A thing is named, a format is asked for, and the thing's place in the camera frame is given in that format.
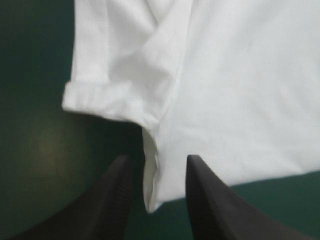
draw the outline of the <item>white t-shirt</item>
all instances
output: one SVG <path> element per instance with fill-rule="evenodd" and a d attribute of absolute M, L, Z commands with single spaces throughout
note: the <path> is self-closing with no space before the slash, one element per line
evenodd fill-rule
<path fill-rule="evenodd" d="M 143 128 L 149 212 L 200 155 L 228 185 L 320 169 L 319 0 L 75 0 L 63 108 Z"/>

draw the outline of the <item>green table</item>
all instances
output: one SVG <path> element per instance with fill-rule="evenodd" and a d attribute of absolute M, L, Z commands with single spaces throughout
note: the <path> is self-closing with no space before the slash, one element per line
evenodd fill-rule
<path fill-rule="evenodd" d="M 61 109 L 70 78 L 72 0 L 0 2 L 0 240 L 62 209 L 121 153 L 132 156 L 125 239 L 191 240 L 184 199 L 147 214 L 141 129 Z M 320 172 L 235 186 L 249 203 L 320 238 Z"/>

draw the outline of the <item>dark green surface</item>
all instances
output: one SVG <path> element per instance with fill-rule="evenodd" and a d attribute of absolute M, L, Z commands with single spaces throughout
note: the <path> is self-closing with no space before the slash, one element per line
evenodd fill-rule
<path fill-rule="evenodd" d="M 121 153 L 132 156 L 134 168 L 125 239 L 192 239 L 184 200 L 152 215 L 144 209 L 138 126 L 62 111 L 73 1 L 1 0 L 0 32 L 0 240 L 63 208 Z M 279 221 L 320 238 L 320 172 L 234 189 Z"/>

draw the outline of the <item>t-shirt sleeve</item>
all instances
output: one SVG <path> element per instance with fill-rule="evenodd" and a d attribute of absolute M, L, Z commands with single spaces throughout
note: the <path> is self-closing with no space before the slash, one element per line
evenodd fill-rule
<path fill-rule="evenodd" d="M 192 0 L 75 0 L 64 110 L 153 128 L 176 85 Z"/>

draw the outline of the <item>white fabric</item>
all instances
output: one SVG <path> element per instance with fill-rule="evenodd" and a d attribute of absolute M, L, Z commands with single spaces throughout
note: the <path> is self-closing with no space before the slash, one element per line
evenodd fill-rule
<path fill-rule="evenodd" d="M 149 212 L 186 157 L 229 185 L 320 169 L 319 0 L 75 0 L 63 108 L 143 127 Z"/>

